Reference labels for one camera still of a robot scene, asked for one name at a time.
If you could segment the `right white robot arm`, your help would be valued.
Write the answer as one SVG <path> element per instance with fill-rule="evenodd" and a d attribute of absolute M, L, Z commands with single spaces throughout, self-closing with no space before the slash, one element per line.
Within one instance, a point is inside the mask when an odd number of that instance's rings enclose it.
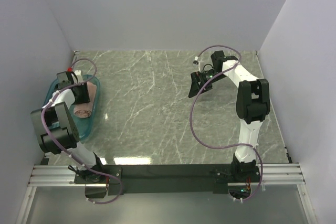
<path fill-rule="evenodd" d="M 270 112 L 269 82 L 255 77 L 241 65 L 239 58 L 225 56 L 223 51 L 215 51 L 211 60 L 209 70 L 191 73 L 188 97 L 199 97 L 211 90 L 214 82 L 224 78 L 229 78 L 237 87 L 236 113 L 240 119 L 240 131 L 228 175 L 242 182 L 247 177 L 260 175 L 256 147 L 260 128 Z"/>

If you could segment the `pink towel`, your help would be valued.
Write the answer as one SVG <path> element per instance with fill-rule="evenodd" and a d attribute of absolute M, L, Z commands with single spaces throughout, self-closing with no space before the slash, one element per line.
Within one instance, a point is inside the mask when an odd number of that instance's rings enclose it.
<path fill-rule="evenodd" d="M 96 98 L 97 86 L 91 82 L 87 82 L 88 91 L 90 96 L 89 103 L 76 104 L 74 107 L 74 115 L 78 118 L 85 119 L 89 118 L 93 112 L 93 105 Z"/>

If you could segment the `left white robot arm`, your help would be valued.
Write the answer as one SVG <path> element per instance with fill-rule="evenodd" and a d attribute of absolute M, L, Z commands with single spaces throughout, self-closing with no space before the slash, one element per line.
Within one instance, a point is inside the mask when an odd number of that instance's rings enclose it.
<path fill-rule="evenodd" d="M 106 170 L 99 157 L 81 144 L 73 119 L 92 116 L 97 86 L 72 69 L 58 73 L 57 80 L 49 101 L 30 114 L 39 147 L 44 153 L 66 154 L 76 163 L 68 168 L 80 179 L 99 183 Z"/>

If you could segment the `black base bar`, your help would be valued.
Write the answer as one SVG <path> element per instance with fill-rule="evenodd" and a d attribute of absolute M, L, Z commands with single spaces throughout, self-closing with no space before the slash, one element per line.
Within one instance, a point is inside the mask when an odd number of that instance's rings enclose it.
<path fill-rule="evenodd" d="M 117 195 L 122 183 L 123 193 L 191 193 L 212 192 L 228 194 L 229 184 L 258 183 L 259 176 L 247 177 L 245 181 L 232 179 L 228 174 L 230 164 L 193 165 L 105 165 L 104 172 L 116 179 L 102 179 L 92 183 L 76 175 L 75 185 L 90 187 L 108 185 L 108 195 Z"/>

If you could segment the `teal plastic tray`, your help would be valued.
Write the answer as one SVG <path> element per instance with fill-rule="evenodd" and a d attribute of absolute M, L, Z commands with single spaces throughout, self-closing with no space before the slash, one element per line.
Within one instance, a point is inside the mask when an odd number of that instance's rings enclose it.
<path fill-rule="evenodd" d="M 95 94 L 90 94 L 91 101 L 89 105 L 73 104 L 69 109 L 70 114 L 78 129 L 81 143 L 84 143 L 91 133 L 100 94 L 99 79 L 97 77 L 93 77 L 92 79 L 90 79 L 89 82 L 91 83 L 88 84 L 90 93 L 93 91 L 94 86 L 96 87 Z"/>

